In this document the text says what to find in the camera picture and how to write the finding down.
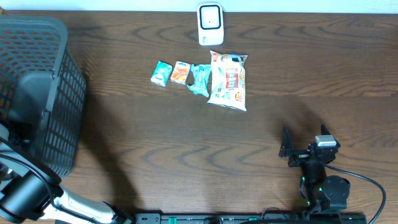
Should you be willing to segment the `teal packet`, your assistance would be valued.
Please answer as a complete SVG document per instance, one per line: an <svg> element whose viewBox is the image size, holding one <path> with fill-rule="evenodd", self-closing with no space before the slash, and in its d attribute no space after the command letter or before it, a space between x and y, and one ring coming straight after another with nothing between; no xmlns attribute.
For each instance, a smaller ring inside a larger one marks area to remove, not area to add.
<svg viewBox="0 0 398 224"><path fill-rule="evenodd" d="M211 73L210 64L191 65L191 72L193 73L194 82L187 85L187 88L196 95L203 95L209 97L208 81Z"/></svg>

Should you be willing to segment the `orange tissue pack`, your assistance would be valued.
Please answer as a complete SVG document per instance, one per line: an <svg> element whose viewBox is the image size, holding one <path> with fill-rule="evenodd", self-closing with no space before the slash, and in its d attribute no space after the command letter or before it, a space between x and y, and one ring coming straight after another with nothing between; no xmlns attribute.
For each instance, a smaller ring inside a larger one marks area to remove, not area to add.
<svg viewBox="0 0 398 224"><path fill-rule="evenodd" d="M185 85L190 73L191 64L187 62L176 61L173 72L170 76L171 82Z"/></svg>

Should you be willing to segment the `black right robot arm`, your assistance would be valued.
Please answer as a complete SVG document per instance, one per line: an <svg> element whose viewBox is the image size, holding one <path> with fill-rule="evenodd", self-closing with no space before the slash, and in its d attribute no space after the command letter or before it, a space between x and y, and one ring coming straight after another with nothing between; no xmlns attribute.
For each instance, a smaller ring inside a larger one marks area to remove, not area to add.
<svg viewBox="0 0 398 224"><path fill-rule="evenodd" d="M321 134L306 149L295 149L289 132L284 130L279 156L289 159L289 167L301 169L300 194L307 199L306 217L347 208L350 182L337 175L328 176L325 170L336 159L340 147L325 125L321 125Z"/></svg>

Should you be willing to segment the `yellow snack bag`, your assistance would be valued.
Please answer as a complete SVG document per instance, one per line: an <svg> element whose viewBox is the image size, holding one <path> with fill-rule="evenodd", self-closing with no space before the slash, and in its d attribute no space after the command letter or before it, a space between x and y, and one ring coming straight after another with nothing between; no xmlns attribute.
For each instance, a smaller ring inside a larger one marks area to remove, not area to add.
<svg viewBox="0 0 398 224"><path fill-rule="evenodd" d="M246 70L247 55L211 54L211 94L209 105L246 111Z"/></svg>

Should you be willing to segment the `green tissue pack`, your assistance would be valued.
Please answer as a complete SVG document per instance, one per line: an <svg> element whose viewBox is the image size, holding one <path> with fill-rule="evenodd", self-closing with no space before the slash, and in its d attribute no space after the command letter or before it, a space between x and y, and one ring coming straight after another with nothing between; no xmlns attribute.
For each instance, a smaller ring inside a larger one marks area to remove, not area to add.
<svg viewBox="0 0 398 224"><path fill-rule="evenodd" d="M173 68L171 65L158 61L157 66L150 78L150 81L156 85L166 87L172 70Z"/></svg>

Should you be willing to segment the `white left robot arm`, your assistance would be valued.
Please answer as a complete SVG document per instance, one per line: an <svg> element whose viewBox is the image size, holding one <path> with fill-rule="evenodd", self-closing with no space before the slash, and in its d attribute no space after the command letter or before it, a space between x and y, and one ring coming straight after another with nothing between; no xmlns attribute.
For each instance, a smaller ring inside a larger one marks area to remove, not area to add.
<svg viewBox="0 0 398 224"><path fill-rule="evenodd" d="M9 141L1 126L1 217L12 223L294 223L284 213L262 215L129 215L106 203L84 198L61 185L59 176Z"/></svg>

